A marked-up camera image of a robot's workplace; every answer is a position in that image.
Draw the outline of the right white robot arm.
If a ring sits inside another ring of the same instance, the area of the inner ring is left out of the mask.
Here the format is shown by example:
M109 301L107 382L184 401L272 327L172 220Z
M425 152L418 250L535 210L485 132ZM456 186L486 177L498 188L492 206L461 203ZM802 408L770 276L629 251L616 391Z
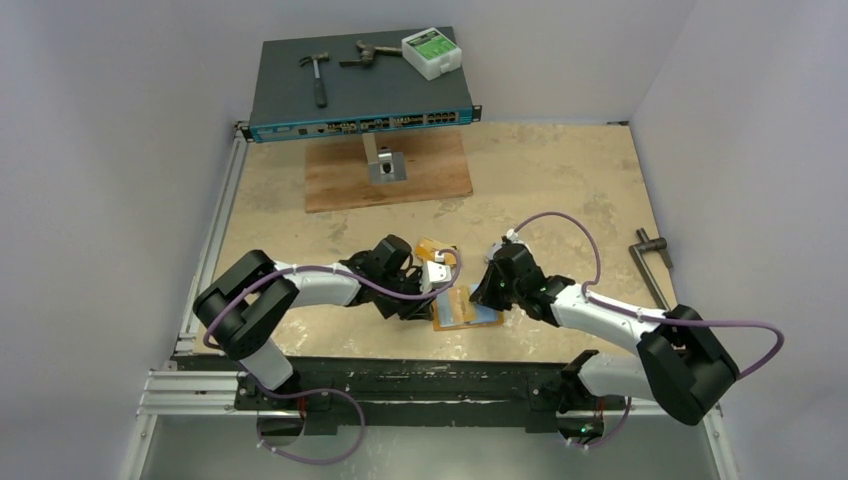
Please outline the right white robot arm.
M684 425L698 424L741 378L709 324L693 308L641 308L595 295L562 275L545 275L521 243L489 258L471 302L497 311L519 307L537 321L579 330L628 356L592 354L564 376L561 392L576 407L616 395L652 401Z

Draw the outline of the single gold card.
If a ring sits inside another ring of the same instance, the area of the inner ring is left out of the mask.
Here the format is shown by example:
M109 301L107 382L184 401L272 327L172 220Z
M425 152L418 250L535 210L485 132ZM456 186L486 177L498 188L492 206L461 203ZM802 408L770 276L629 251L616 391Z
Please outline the single gold card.
M470 301L468 286L454 287L448 291L447 306L450 318L456 323L470 323L476 319L476 309Z

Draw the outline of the orange leather card holder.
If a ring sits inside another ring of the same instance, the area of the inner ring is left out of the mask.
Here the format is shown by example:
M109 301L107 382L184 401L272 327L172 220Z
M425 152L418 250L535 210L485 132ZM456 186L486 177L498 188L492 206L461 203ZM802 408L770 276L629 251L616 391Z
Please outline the orange leather card holder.
M433 302L432 327L434 331L451 331L469 328L501 326L502 312L471 301L478 284L461 285L441 293Z

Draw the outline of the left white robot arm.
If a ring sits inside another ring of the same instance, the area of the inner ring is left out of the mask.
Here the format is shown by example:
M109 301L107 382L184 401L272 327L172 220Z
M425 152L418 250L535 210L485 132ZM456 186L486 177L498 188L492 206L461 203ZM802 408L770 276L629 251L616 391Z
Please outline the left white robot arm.
M453 282L451 253L413 261L411 246L388 235L369 250L328 265L298 265L251 250L194 300L194 316L205 327L203 344L241 366L272 408L297 399L295 367L273 341L292 309L374 305L385 318L429 320L431 304Z

